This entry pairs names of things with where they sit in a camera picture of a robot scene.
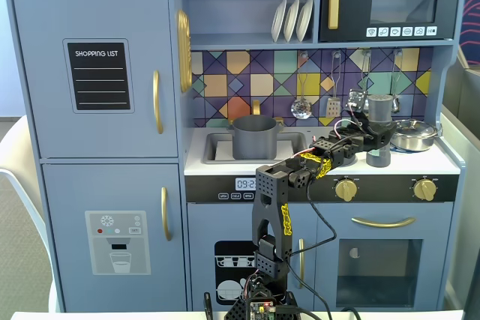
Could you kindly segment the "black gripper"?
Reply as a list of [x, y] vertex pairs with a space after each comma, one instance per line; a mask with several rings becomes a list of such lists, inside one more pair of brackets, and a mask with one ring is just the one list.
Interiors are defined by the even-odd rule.
[[357, 130], [353, 137], [355, 153], [369, 152], [389, 145], [397, 127], [395, 122], [374, 123], [371, 127], [368, 117], [363, 112], [358, 112], [358, 122], [362, 131]]

